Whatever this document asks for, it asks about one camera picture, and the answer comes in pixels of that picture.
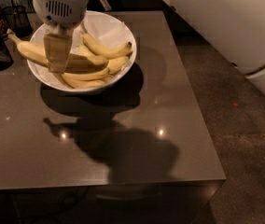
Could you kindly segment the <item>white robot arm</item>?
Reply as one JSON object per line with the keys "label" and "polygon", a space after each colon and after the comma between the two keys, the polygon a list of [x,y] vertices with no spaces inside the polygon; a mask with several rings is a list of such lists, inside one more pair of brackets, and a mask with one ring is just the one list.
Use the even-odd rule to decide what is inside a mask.
{"label": "white robot arm", "polygon": [[[265,95],[265,0],[161,0]],[[33,0],[50,30],[71,34],[81,21],[115,20],[87,9],[90,0]]]}

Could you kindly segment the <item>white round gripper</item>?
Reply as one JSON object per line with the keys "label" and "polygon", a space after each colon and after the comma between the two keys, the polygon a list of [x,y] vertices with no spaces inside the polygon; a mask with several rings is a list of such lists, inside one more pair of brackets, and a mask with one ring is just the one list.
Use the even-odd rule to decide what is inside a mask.
{"label": "white round gripper", "polygon": [[51,33],[43,37],[50,72],[62,74],[67,66],[74,29],[84,20],[89,0],[33,0],[38,18]]}

